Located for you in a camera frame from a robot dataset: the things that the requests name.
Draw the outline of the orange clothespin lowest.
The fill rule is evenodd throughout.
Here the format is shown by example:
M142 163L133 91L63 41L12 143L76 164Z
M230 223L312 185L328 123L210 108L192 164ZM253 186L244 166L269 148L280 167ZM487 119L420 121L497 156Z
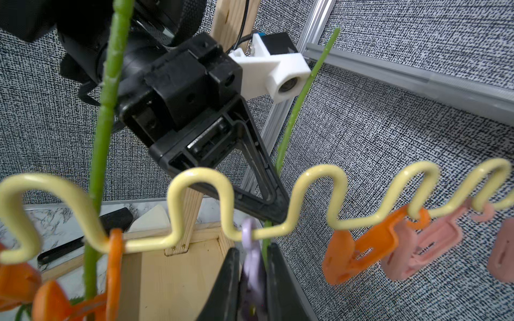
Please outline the orange clothespin lowest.
M41 284L39 271L28 263L1 264L1 312L32 303Z

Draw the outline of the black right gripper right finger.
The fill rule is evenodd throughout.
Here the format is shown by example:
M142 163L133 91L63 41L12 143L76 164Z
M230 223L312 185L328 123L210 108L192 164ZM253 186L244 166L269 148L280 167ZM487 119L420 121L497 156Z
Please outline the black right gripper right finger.
M269 320L310 320L276 243L267 249L266 303Z

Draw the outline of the peach rose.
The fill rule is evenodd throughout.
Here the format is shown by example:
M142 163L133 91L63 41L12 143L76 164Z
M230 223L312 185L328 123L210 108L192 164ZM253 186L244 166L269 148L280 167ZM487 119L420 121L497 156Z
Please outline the peach rose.
M336 39L338 38L338 36L340 34L340 31L341 31L340 28L335 28L335 30L331 34L327 44L325 45L325 47L323 48L323 50L321 52L319 59L316 61L315 65L307 79L306 84L304 85L300 95L298 96L296 103L294 103L293 110L292 110L289 120L286 124L285 133L282 136L282 140L277 148L277 160L276 160L276 164L275 164L275 170L276 170L278 176L281 176L282 169L283 169L283 166L285 163L286 153L289 148L291 136L293 135L294 128L297 123L298 116L301 113L303 104L308 96L309 91L311 90L311 88L313 86L313 83L314 83L320 69L322 68L323 64L325 63L325 60L327 59L330 51L333 49L333 46L335 44Z

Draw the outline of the cream rose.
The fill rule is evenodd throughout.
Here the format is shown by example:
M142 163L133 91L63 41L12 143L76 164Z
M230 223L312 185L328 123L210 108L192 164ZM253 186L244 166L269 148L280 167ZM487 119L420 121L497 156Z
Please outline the cream rose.
M115 117L120 77L123 69L124 50L127 45L134 2L114 1L108 39L106 61L103 68L100 110L96 125L95 141L92 152L89 195L94 206L93 218L98 219L103 200L104 179L107 157L111 143L111 131Z

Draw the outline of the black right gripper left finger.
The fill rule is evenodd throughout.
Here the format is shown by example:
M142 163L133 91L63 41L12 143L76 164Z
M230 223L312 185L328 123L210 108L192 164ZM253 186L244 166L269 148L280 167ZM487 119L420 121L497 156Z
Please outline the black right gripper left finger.
M238 249L231 247L197 320L234 321L237 319L239 277L240 253Z

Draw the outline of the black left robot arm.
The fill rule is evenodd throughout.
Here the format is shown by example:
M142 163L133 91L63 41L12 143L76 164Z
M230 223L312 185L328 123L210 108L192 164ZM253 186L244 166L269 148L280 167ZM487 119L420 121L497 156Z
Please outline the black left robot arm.
M207 33L199 32L204 1L135 1L127 21L115 115L171 177L215 168L238 149L254 170L260 196L234 188L234 206L280 224L289 196L266 154L242 97L243 69ZM55 29L66 51L63 77L78 96L104 79L112 1L2 1L1 28L26 42Z

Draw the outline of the purple clothespin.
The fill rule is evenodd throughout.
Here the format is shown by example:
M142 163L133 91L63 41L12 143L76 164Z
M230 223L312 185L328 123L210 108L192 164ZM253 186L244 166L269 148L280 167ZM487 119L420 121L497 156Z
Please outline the purple clothespin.
M262 247L252 238L256 220L242 223L242 245L246 252L239 283L238 320L267 320L266 269Z

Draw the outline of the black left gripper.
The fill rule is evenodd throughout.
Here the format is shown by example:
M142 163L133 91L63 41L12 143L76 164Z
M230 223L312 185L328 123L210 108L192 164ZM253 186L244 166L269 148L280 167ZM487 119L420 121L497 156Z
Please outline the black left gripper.
M199 33L120 83L117 118L146 146L153 144L150 155L170 177L197 167L214 169L234 149L241 151L261 196L234 185L234 207L280 224L289 196L246 101L233 98L241 92L242 76L242 67L222 46ZM176 144L161 154L156 142L189 123L194 129L189 147Z

